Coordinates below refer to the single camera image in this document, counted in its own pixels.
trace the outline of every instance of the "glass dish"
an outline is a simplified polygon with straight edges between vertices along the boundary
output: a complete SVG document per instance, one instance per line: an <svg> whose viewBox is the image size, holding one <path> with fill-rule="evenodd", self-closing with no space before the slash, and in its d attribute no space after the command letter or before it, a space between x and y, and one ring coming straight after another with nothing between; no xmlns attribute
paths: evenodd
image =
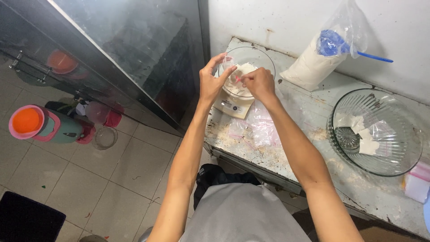
<svg viewBox="0 0 430 242"><path fill-rule="evenodd" d="M275 78L275 65L273 64L272 59L263 51L255 48L255 47L239 47L236 49L232 49L227 53L227 56L231 56L234 58L234 65L243 65L245 63L250 63L256 68L264 67L273 74L273 80ZM224 72L224 68L222 64L218 66L218 76L220 76ZM235 80L235 73L231 75L225 82L227 83L230 79ZM243 74L237 74L238 78L242 77ZM249 95L237 95L231 92L230 88L224 84L222 87L229 95L239 98L239 99L253 99L251 94Z"/></svg>
<svg viewBox="0 0 430 242"><path fill-rule="evenodd" d="M374 155L359 153L362 134L344 125L345 117L363 118L364 128L369 128L373 141L379 143ZM426 139L420 118L394 96L374 89L345 94L333 108L327 126L330 142L341 157L383 177L410 171L420 159Z"/></svg>
<svg viewBox="0 0 430 242"><path fill-rule="evenodd" d="M92 145L99 150L108 149L117 142L118 132L111 127L101 127L96 131L92 139Z"/></svg>

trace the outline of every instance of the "pink container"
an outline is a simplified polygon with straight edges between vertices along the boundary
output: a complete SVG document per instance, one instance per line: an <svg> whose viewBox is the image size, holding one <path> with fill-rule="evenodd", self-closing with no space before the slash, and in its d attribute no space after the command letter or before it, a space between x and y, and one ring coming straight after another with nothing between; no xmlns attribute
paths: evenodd
<svg viewBox="0 0 430 242"><path fill-rule="evenodd" d="M40 128L39 129L37 129L37 130L35 130L35 131L32 131L32 132L28 132L28 133L18 133L18 132L16 132L15 131L15 129L13 128L13 124L12 124L12 122L13 122L13 118L16 116L16 114L17 113L19 113L21 110L23 110L23 109L28 109L28 108L32 108L32 109L35 109L38 113L40 113L41 114L41 117L42 117L42 125L40 126ZM10 132L10 134L12 135L12 136L14 136L15 138L17 138L17 139L20 139L20 140L25 140L25 139L29 139L29 138L31 138L31 137L33 137L33 136L35 136L37 133L39 133L40 132L40 130L42 129L42 128L44 128L44 126L45 126L45 122L46 122L46 116L48 115L48 110L46 109L46 108L44 108L44 107L40 107L40 106L38 106L38 105L25 105L25 106L23 106L23 107L20 107L19 109L17 109L15 112L13 112L13 114L12 114L12 116L10 117L10 119L9 119L9 132Z"/></svg>

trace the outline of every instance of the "white wall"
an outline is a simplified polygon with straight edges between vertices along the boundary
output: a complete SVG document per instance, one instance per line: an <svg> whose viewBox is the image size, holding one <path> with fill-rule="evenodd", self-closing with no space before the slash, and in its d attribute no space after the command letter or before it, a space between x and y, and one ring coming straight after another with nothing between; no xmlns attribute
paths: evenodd
<svg viewBox="0 0 430 242"><path fill-rule="evenodd" d="M236 36L298 57L340 2L209 0L211 53L224 52ZM356 2L371 29L366 52L394 63L348 57L337 70L430 104L430 1Z"/></svg>

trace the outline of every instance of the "tile floor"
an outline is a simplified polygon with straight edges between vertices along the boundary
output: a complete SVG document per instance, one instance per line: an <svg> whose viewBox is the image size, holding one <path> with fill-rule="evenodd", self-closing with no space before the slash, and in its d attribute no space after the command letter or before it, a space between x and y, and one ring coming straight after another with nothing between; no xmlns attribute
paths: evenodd
<svg viewBox="0 0 430 242"><path fill-rule="evenodd" d="M65 213L58 242L77 242L91 234L110 242L137 241L157 217L181 139L125 118L117 127L117 143L104 151L91 144L18 140L4 125L15 109L71 95L25 84L4 65L0 83L0 197L13 191ZM204 163L217 160L203 149ZM227 163L220 165L237 172ZM291 213L307 207L304 198L270 189ZM190 203L188 219L193 212Z"/></svg>

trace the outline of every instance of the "plastic spoon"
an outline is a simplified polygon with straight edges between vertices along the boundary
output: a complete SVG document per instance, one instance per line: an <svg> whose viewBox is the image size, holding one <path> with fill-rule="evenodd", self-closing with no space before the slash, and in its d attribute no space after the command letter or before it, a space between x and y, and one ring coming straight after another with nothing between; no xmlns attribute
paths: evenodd
<svg viewBox="0 0 430 242"><path fill-rule="evenodd" d="M320 55L323 55L323 56L337 55L339 48L341 49L341 53L350 52L350 46L348 45L348 43L346 43L345 40L338 33L336 33L331 29L322 30L318 41L319 41L318 54ZM357 53L361 56L365 56L371 59L390 62L390 63L393 62L393 60L391 59L366 54L360 51L357 51Z"/></svg>

